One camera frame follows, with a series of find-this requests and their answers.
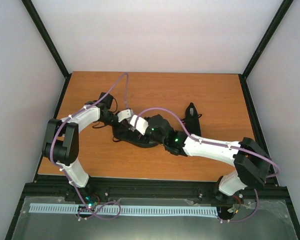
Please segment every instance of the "wooden board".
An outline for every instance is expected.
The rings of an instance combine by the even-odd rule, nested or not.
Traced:
[[[79,110],[87,101],[97,100],[107,92],[120,72],[74,72],[62,102],[58,118]],[[125,80],[111,94],[118,110],[124,110]],[[151,107],[163,107],[184,118],[193,102],[200,118],[202,136],[222,141],[253,138],[253,132],[236,74],[151,73],[129,74],[128,104],[135,113]],[[181,130],[177,120],[160,113],[171,126]],[[161,180],[216,181],[233,167],[203,157],[175,156],[162,146],[144,149],[126,142],[112,141],[112,128],[85,128],[79,135],[79,160],[84,170],[94,177],[146,178]],[[59,169],[44,158],[38,171],[42,175],[59,175]]]

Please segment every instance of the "white wall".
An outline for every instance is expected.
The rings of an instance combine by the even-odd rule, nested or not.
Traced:
[[[271,157],[300,221],[300,0],[294,1],[248,77]]]
[[[282,0],[34,0],[69,71],[242,73]]]
[[[33,180],[63,77],[20,0],[0,0],[0,240]]]

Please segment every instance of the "wire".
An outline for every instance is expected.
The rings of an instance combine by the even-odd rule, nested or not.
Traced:
[[[108,125],[106,125],[106,124],[104,124],[104,125],[102,125],[102,126],[98,126],[98,125],[99,125],[99,123],[96,124],[96,125],[93,125],[92,128],[93,128],[93,129],[102,129],[102,128],[108,126]]]
[[[101,211],[101,209],[103,209],[105,206],[107,206],[107,205],[109,205],[109,204],[117,205],[117,206],[119,207],[119,212],[117,213],[117,215],[115,215],[115,216],[113,216],[113,217],[109,217],[109,218],[107,218],[107,217],[101,217],[101,216],[97,215],[97,213],[99,213],[99,212]],[[87,209],[88,209],[90,212],[92,212],[93,215],[90,215],[90,216],[88,216],[88,217],[84,217],[85,220],[88,220],[88,219],[90,219],[90,218],[92,218],[92,217],[96,217],[96,216],[97,216],[97,218],[99,218],[99,219],[101,219],[101,220],[109,221],[109,220],[116,219],[117,217],[119,217],[119,215],[120,215],[120,213],[121,213],[121,205],[120,205],[117,201],[115,201],[115,200],[106,202],[106,203],[103,204],[101,207],[99,207],[99,208],[97,209],[97,211],[92,211],[89,207],[88,207]],[[82,208],[80,211],[78,211],[78,214],[77,214],[77,216],[78,216],[78,221],[80,221],[80,219],[83,218],[83,217],[80,216],[80,213],[83,212],[84,210],[85,210],[85,208]]]
[[[202,114],[200,113],[200,114],[198,114],[198,115],[196,115],[196,116],[188,116],[188,117],[185,117],[185,118],[182,118],[181,119],[181,122],[184,124],[187,120],[192,120],[193,118],[201,118],[202,117]]]
[[[54,162],[54,156],[53,156],[53,152],[54,152],[54,148],[55,148],[55,145],[56,145],[56,141],[57,141],[57,138],[58,136],[60,135],[61,133],[61,130],[64,128],[64,126],[67,124],[68,121],[70,121],[70,119],[72,119],[72,117],[75,117],[76,115],[88,110],[88,109],[91,109],[93,108],[95,105],[97,105],[99,102],[101,102],[110,92],[111,90],[118,84],[118,82],[124,77],[126,76],[126,84],[125,84],[125,93],[124,93],[124,104],[126,106],[126,108],[128,108],[128,102],[127,102],[127,92],[128,92],[128,81],[129,81],[129,74],[127,72],[123,73],[121,76],[119,76],[119,78],[114,82],[114,84],[111,86],[111,88],[98,100],[96,101],[95,103],[93,103],[92,105],[88,106],[88,107],[83,107],[81,108],[80,110],[76,111],[75,113],[73,113],[72,115],[69,115],[69,117],[67,117],[63,123],[60,125],[60,127],[57,129],[55,135],[54,135],[54,138],[52,140],[52,143],[51,143],[51,148],[50,148],[50,162],[57,166],[58,168],[60,168],[62,170],[62,172],[64,173],[64,175],[66,176],[66,178],[68,179],[69,183],[73,183],[73,180],[72,178],[68,175],[68,173],[66,172],[66,170],[64,168],[61,168],[60,165],[56,164]],[[115,219],[119,216],[119,214],[121,213],[121,206],[120,204],[118,204],[119,206],[119,213],[117,216],[114,216],[112,218],[103,218],[103,217],[100,217],[98,216],[96,213],[94,213],[89,207],[88,205],[86,204],[85,200],[83,199],[78,187],[76,186],[76,184],[73,184],[73,187],[76,191],[76,193],[78,194],[78,197],[80,198],[82,204],[85,206],[85,208],[92,214],[92,216],[95,216],[99,219],[102,219],[102,220],[112,220],[112,219]]]
[[[135,119],[134,128],[137,127],[137,121],[138,121],[139,117],[140,117],[142,114],[144,114],[144,113],[146,113],[146,112],[148,112],[148,111],[151,111],[151,110],[161,110],[161,111],[165,111],[165,112],[171,114],[172,116],[174,116],[174,117],[178,120],[178,122],[180,123],[181,127],[183,128],[183,130],[184,130],[184,132],[187,134],[187,136],[188,136],[190,139],[192,139],[192,140],[194,140],[194,141],[196,141],[196,142],[199,142],[199,143],[202,143],[202,144],[209,144],[209,145],[213,145],[213,146],[218,146],[218,147],[223,147],[223,148],[236,149],[236,150],[245,152],[245,153],[247,153],[247,154],[251,154],[251,155],[253,155],[253,156],[257,157],[257,158],[260,158],[260,159],[266,161],[267,163],[270,163],[271,165],[273,165],[273,166],[276,168],[276,173],[273,173],[273,174],[268,175],[267,178],[271,178],[271,177],[277,176],[277,175],[281,172],[281,168],[280,168],[275,162],[273,162],[272,160],[268,159],[267,157],[262,156],[262,155],[260,155],[260,154],[258,154],[258,153],[256,153],[256,152],[254,152],[254,151],[250,151],[250,150],[247,150],[247,149],[245,149],[245,148],[238,147],[238,146],[232,146],[232,145],[229,146],[229,145],[224,144],[224,143],[218,143],[218,142],[212,142],[212,141],[208,141],[208,140],[203,140],[202,138],[196,138],[196,137],[192,136],[192,135],[188,132],[188,130],[186,129],[186,127],[183,125],[183,123],[182,123],[182,121],[180,120],[180,118],[179,118],[175,113],[173,113],[172,111],[170,111],[170,110],[168,110],[168,109],[166,109],[166,108],[163,108],[163,107],[150,107],[150,108],[145,109],[145,110],[143,110],[142,112],[140,112],[140,113],[138,114],[138,116],[136,117],[136,119]]]
[[[113,97],[113,99],[114,99],[114,101],[115,101],[115,110],[114,110],[114,111],[110,111],[110,110],[109,110],[110,113],[114,113],[114,112],[116,112],[116,111],[118,110],[118,102],[117,102],[117,100],[116,100],[115,97]]]
[[[251,218],[252,216],[254,216],[256,214],[256,212],[258,211],[259,209],[259,197],[258,197],[258,192],[256,189],[253,189],[254,190],[254,193],[255,193],[255,202],[256,202],[256,206],[255,206],[255,209],[253,210],[253,212],[246,216],[245,218],[242,218],[242,219],[239,219],[239,220],[229,220],[229,223],[240,223],[240,222],[243,222],[245,220],[248,220],[249,218]],[[227,220],[224,220],[224,219],[221,219],[219,216],[217,217],[221,222],[222,221],[227,221]]]
[[[236,200],[238,201],[238,203],[239,203],[239,207],[238,207],[238,208],[236,209],[236,211],[234,212],[234,215],[236,215],[236,214],[238,213],[240,207],[241,207],[241,200],[240,200],[240,198],[238,198],[238,197],[235,196],[235,195],[232,195],[232,197],[233,197],[234,199],[236,199]]]

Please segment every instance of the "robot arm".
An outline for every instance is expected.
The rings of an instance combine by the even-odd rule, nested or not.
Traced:
[[[247,155],[240,150],[224,147],[226,145],[249,149],[268,158],[269,156],[250,138],[244,138],[241,142],[229,142],[192,135],[196,139],[222,146],[206,144],[193,140],[183,131],[174,130],[161,115],[155,115],[147,118],[147,120],[140,117],[135,126],[137,116],[133,115],[132,110],[127,109],[118,114],[113,114],[109,111],[109,108],[109,105],[99,103],[97,106],[76,115],[62,129],[59,137],[63,136],[63,141],[57,140],[55,144],[53,150],[55,163],[60,166],[61,170],[64,169],[69,174],[72,179],[70,184],[75,184],[78,188],[84,188],[89,180],[89,175],[83,170],[78,159],[79,133],[96,121],[103,122],[113,128],[126,126],[130,133],[137,130],[141,135],[163,145],[165,150],[174,155],[205,157],[235,167],[232,173],[220,177],[217,182],[217,190],[214,194],[220,201],[224,202],[227,196],[232,196],[246,187],[261,188],[265,184],[270,167],[269,163]],[[64,120],[65,118],[61,120],[51,119],[48,122],[42,147],[43,156],[49,158],[52,140]]]

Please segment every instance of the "black metal frame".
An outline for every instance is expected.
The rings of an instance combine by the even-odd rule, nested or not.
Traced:
[[[71,80],[71,74],[69,74],[66,66],[64,65],[54,43],[52,42],[43,22],[41,21],[33,3],[31,0],[22,0],[25,8],[31,16],[35,26],[40,32],[43,40],[45,41],[49,51],[51,52],[56,64],[62,72],[65,82],[62,88],[62,92],[57,103],[54,118],[57,117],[59,109],[61,107],[63,98],[67,91],[69,81]],[[239,80],[249,114],[253,134],[255,141],[268,153],[265,138],[260,127],[256,109],[252,101],[249,87],[247,85],[247,78],[251,73],[256,62],[260,58],[262,52],[266,48],[272,35],[276,31],[278,25],[283,19],[285,13],[288,11],[293,0],[283,0],[273,20],[271,21],[267,31],[257,46],[254,54],[252,55],[248,65],[244,72],[239,74]],[[68,180],[64,176],[51,176],[51,175],[38,175],[38,169],[32,183],[27,183],[24,186],[20,201],[17,205],[15,214],[11,221],[10,228],[6,235],[6,240],[12,238],[19,214],[24,202],[25,197],[28,196],[56,196],[65,197],[68,201],[76,201],[79,199],[75,194],[73,188],[69,185]],[[217,205],[216,202],[207,198],[199,197],[199,193],[209,192],[215,187],[215,182],[192,182],[192,181],[159,181],[159,180],[139,180],[139,179],[116,179],[116,178],[97,178],[92,177],[94,186],[97,186],[98,193],[102,201],[107,201],[108,198],[182,198],[197,201],[199,203],[210,203]],[[255,193],[253,189],[248,188],[242,191],[246,199],[253,199]],[[280,187],[276,177],[269,179],[263,189],[258,190],[260,199],[268,200],[284,200],[287,204],[287,208],[296,231],[298,239],[300,239],[300,225],[296,212],[294,210],[288,189],[286,187]]]

